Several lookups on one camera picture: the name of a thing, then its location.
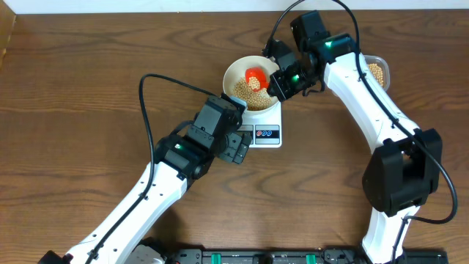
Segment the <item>red plastic measuring scoop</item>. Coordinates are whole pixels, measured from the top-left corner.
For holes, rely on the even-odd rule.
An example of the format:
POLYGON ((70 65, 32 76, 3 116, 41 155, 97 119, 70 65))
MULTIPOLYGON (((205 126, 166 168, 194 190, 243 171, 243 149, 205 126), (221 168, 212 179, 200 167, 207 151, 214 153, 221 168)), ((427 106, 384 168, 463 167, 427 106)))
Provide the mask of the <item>red plastic measuring scoop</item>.
POLYGON ((245 71, 245 81, 253 92, 260 92, 267 89, 269 82, 260 67, 251 67, 245 71))

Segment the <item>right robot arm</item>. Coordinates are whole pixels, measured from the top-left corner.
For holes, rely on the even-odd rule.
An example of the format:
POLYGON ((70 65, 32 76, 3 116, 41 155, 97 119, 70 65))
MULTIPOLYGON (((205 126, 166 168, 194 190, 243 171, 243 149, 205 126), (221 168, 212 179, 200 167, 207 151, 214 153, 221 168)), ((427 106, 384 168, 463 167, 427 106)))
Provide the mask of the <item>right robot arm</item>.
POLYGON ((301 57, 273 36, 262 52, 278 70, 267 91, 283 102, 307 96, 313 86, 331 90, 358 124, 372 153, 362 177, 372 206, 361 248, 368 263, 404 262, 408 225, 430 194, 437 191, 442 139, 434 129, 421 130, 390 99, 371 74, 358 37, 332 35, 317 11, 290 24, 301 57))

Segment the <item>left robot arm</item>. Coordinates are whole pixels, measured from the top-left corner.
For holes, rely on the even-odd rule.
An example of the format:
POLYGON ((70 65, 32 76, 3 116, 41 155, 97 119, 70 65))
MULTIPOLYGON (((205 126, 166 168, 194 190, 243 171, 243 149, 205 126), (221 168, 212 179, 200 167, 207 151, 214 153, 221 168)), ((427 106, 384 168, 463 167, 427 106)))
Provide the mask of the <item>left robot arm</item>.
POLYGON ((153 224, 213 160, 241 164, 251 137, 239 130, 245 101, 209 96, 194 120, 151 143, 151 160, 137 184, 107 218, 65 255, 45 253, 39 263, 125 263, 153 224))

